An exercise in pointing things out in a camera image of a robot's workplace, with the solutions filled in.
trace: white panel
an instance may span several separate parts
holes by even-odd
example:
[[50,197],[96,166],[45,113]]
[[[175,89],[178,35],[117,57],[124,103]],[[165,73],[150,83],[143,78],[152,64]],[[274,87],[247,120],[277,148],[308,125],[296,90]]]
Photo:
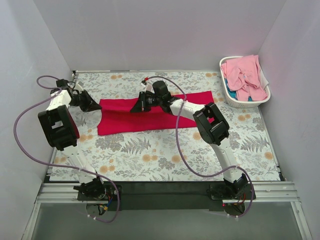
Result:
[[285,0],[34,0],[72,70],[205,70],[258,53]]
[[[0,9],[0,239],[21,239],[46,168],[33,163],[13,136],[16,117],[50,93],[36,85],[40,75],[69,78],[71,71],[32,0],[2,0]],[[43,84],[53,86],[53,81]],[[48,145],[38,121],[38,107],[18,125],[26,149],[48,161]]]
[[287,0],[259,55],[271,99],[261,110],[284,176],[320,239],[320,2]]

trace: pink towel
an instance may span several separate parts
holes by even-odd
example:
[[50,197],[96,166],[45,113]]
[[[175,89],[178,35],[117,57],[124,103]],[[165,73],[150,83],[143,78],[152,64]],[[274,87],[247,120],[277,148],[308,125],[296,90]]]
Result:
[[[213,103],[211,91],[187,93],[186,99],[195,104]],[[156,106],[149,112],[130,113],[130,109],[137,102],[134,99],[101,99],[101,122],[97,126],[98,135],[110,135],[126,132],[140,132],[146,130],[174,129],[177,116],[165,113],[161,107]],[[193,120],[181,117],[179,128],[196,127]]]
[[236,91],[239,101],[262,101],[268,97],[260,85],[258,55],[249,55],[226,60],[221,69],[231,91]]

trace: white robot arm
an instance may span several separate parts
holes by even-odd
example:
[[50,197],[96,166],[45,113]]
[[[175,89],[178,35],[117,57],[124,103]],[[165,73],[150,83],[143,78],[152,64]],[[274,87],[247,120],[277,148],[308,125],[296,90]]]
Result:
[[[101,106],[78,83],[72,84],[74,86],[70,86],[70,82],[64,79],[56,81],[57,87],[62,90],[58,94],[58,89],[51,91],[51,96],[57,96],[51,100],[45,111],[38,114],[38,119],[50,146],[66,155],[72,166],[95,173],[96,170],[77,145],[80,134],[68,108],[79,106],[83,112],[91,112],[100,110]],[[81,186],[75,186],[74,189],[95,199],[104,196],[105,187],[99,177],[83,171],[78,171],[77,175]]]
[[[171,96],[164,81],[152,84],[142,81],[145,90],[139,93],[138,101],[131,109],[132,113],[148,112],[151,107],[160,106],[165,113],[178,116],[183,100]],[[214,150],[222,169],[237,166],[235,155],[230,147],[229,124],[214,103],[195,104],[186,101],[181,110],[181,117],[193,120],[202,139]],[[230,168],[223,173],[225,184],[233,196],[242,194],[247,186],[247,177],[238,169]]]
[[[170,109],[173,115],[175,116],[178,115],[182,102],[183,102],[182,99],[177,99],[170,105]],[[204,108],[205,108],[205,105],[203,104],[185,102],[181,111],[181,117],[194,121],[195,120],[194,114],[198,111],[201,111]],[[236,166],[238,164],[236,161],[235,155],[230,147],[229,138],[227,137],[224,138],[220,142],[220,145],[213,144],[213,143],[210,143],[209,145],[213,148],[222,169],[225,169],[230,166]],[[233,183],[234,181],[238,181],[241,177],[242,177],[242,172],[238,168],[229,169],[223,173],[223,178],[230,183]]]

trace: table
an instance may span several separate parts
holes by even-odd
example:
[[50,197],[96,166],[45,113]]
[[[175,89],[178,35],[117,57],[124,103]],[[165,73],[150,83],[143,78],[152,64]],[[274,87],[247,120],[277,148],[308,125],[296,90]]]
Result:
[[[145,77],[164,76],[175,81],[186,93],[211,91],[214,102],[230,125],[230,144],[238,164],[253,181],[279,181],[277,160],[262,115],[255,108],[234,108],[225,102],[222,78],[218,72],[90,72],[80,73],[90,95],[100,99],[137,98]],[[172,94],[180,94],[171,83]],[[127,132],[98,136],[101,112],[69,111],[79,129],[78,146],[99,174],[113,181],[221,181],[223,175],[201,178],[191,173],[178,153],[174,129]],[[205,143],[196,127],[180,128],[179,140],[189,165],[210,175],[221,170],[213,149]],[[69,165],[59,151],[54,163]],[[72,169],[53,167],[50,181],[77,181]]]

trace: red towel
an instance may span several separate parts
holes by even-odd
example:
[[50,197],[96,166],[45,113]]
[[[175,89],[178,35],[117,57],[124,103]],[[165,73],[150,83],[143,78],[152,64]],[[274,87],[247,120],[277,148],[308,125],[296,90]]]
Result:
[[[195,104],[213,103],[211,91],[188,93],[186,99]],[[98,135],[110,135],[126,132],[140,132],[146,130],[174,129],[177,116],[163,112],[159,107],[152,107],[149,112],[130,113],[136,104],[134,99],[101,99],[102,118],[98,125]],[[179,128],[193,128],[196,123],[190,119],[181,117]]]

